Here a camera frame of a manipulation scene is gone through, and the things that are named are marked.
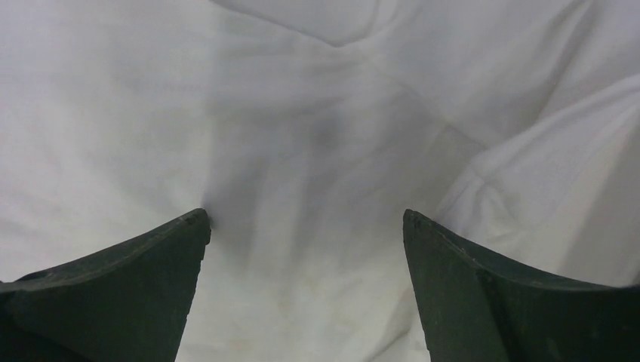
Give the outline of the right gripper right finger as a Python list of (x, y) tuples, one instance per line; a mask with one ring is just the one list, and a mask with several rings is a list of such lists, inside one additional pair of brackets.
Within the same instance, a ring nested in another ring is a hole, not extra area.
[(433, 361), (637, 361), (639, 288), (530, 267), (406, 210), (403, 241)]

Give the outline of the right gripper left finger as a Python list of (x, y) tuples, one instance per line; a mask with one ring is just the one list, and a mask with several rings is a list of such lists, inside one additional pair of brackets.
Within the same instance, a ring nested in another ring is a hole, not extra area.
[(211, 228), (194, 209), (1, 285), (3, 361), (173, 361)]

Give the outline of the white t-shirt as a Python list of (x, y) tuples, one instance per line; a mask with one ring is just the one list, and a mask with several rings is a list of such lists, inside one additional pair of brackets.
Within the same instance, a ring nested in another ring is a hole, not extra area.
[(180, 361), (427, 361), (419, 211), (639, 280), (637, 1), (3, 1), (1, 278), (196, 207)]

